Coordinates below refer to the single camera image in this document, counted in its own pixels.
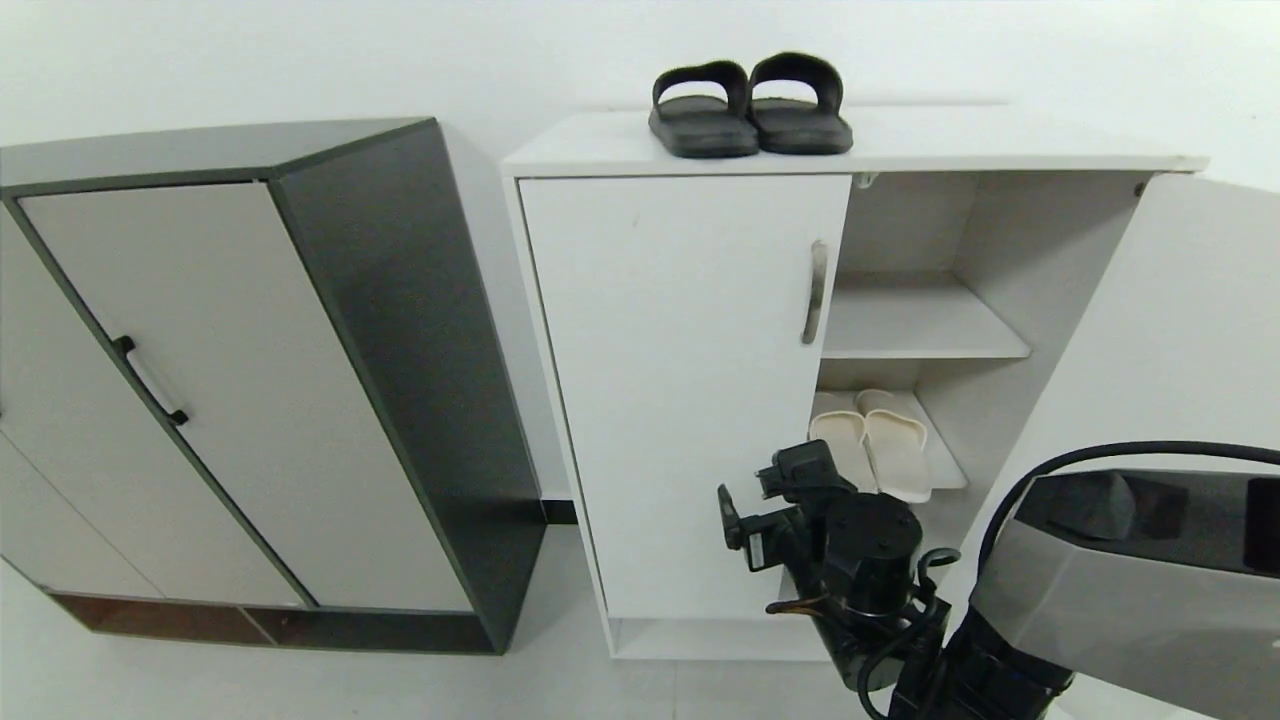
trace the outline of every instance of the slipper strap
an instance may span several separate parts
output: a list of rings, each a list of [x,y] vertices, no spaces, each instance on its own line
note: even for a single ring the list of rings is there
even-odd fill
[[[724,88],[728,97],[728,110],[739,118],[746,117],[746,104],[750,94],[746,87],[746,70],[732,60],[716,60],[705,65],[690,65],[687,68],[673,68],[660,76],[653,83],[653,106],[662,117],[662,105],[658,99],[668,88],[684,82],[714,82]]]
[[[750,90],[754,94],[755,86],[774,79],[794,79],[808,85],[818,96],[818,109],[826,113],[836,114],[845,99],[840,72],[831,63],[813,55],[778,53],[760,60],[751,70]]]

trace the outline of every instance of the slipper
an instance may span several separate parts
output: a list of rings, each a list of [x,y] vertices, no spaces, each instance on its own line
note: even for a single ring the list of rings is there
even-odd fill
[[[755,97],[755,87],[795,79],[813,87],[818,102]],[[751,70],[749,117],[759,129],[760,149],[783,155],[840,155],[854,146],[854,131],[840,117],[845,87],[840,73],[820,58],[780,53]]]
[[[810,418],[809,439],[827,441],[840,477],[858,488],[858,492],[879,492],[870,460],[867,457],[867,448],[863,446],[867,423],[861,415],[854,413],[849,398],[819,392],[813,396]]]
[[[708,95],[672,97],[662,94],[684,82],[717,82],[728,102]],[[653,83],[649,129],[677,158],[741,158],[755,155],[760,145],[746,122],[746,70],[731,60],[675,68]]]
[[[902,502],[928,502],[933,495],[924,460],[929,430],[914,418],[910,404],[888,391],[864,389],[855,405],[867,418],[867,448],[881,492]]]

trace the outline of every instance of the white shoe cabinet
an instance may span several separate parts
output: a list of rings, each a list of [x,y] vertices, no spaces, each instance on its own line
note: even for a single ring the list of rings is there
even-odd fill
[[[763,614],[782,569],[749,573],[716,507],[721,483],[744,515],[781,507],[754,471],[805,441],[817,389],[918,400],[933,473],[968,480],[914,506],[925,547],[970,556],[1053,454],[1280,437],[1256,427],[1280,400],[1275,196],[1011,106],[847,119],[846,155],[684,160],[643,113],[584,114],[504,163],[548,456],[616,657],[826,660],[806,620]]]
[[[0,167],[6,560],[105,632],[506,648],[545,523],[434,120]]]

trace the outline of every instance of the white floor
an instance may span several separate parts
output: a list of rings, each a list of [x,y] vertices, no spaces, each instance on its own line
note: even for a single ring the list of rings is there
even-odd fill
[[[6,720],[865,717],[827,665],[609,661],[577,530],[549,528],[513,650],[447,657],[93,635],[3,565]],[[881,707],[887,698],[881,697]],[[1053,720],[1188,720],[1088,678]]]

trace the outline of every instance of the white cabinet door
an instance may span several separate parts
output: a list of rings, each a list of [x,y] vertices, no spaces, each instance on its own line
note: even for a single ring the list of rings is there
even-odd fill
[[[3,434],[0,552],[51,591],[163,597]]]
[[[470,611],[262,183],[33,197],[32,224],[321,603]]]
[[[805,439],[849,188],[520,182],[611,616],[756,620],[778,598],[781,569],[751,574],[726,550],[716,487],[744,515],[783,506],[753,475]],[[815,242],[829,258],[817,290]]]
[[[1012,483],[1061,452],[1149,439],[1280,447],[1277,268],[1280,195],[1189,176],[1152,179],[965,555],[977,556],[982,530]],[[1242,466],[1161,456],[1078,468],[1117,464]]]
[[[300,605],[0,223],[0,432],[165,597]]]

